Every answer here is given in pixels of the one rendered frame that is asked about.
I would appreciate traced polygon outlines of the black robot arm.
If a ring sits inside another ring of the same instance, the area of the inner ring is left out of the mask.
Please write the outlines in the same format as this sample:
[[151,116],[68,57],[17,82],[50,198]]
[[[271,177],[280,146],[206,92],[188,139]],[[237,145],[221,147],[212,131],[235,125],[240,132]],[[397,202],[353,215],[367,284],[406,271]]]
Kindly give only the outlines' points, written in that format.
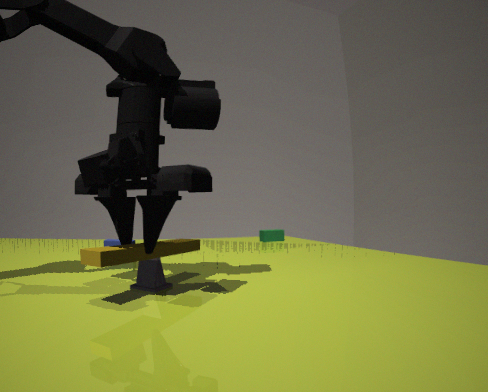
[[[119,97],[117,126],[160,126],[164,98],[164,121],[172,128],[217,127],[221,100],[215,81],[179,80],[181,72],[158,35],[113,25],[66,0],[0,0],[0,9],[19,10],[9,18],[0,15],[0,42],[41,24],[104,58],[119,73],[106,86],[107,97]],[[78,160],[84,186],[109,184],[132,169],[133,175],[145,175],[142,149],[134,132],[110,139],[108,150]]]

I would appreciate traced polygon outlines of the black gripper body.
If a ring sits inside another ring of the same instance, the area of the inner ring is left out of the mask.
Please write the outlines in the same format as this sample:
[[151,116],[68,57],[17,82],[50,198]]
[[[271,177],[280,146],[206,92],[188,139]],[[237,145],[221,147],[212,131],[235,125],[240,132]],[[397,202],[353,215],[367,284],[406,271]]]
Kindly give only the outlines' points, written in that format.
[[[117,126],[112,138],[124,138],[129,133],[137,133],[145,154],[145,175],[129,172],[114,182],[99,186],[85,187],[81,174],[75,179],[75,194],[98,195],[98,197],[127,197],[131,189],[147,189],[147,195],[178,196],[178,191],[212,192],[212,176],[207,168],[192,165],[159,167],[159,145],[165,144],[165,136],[160,135],[160,127],[152,123],[123,123]],[[147,180],[141,178],[147,177]],[[129,181],[126,181],[129,180]]]

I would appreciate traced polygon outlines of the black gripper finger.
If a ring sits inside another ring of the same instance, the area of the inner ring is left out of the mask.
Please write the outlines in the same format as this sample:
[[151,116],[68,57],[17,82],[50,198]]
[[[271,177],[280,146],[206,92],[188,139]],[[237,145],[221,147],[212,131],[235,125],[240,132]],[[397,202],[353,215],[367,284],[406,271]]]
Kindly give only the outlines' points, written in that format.
[[136,196],[143,213],[143,243],[146,254],[152,254],[168,214],[182,196]]
[[116,228],[121,245],[132,244],[136,197],[94,197],[100,201]]

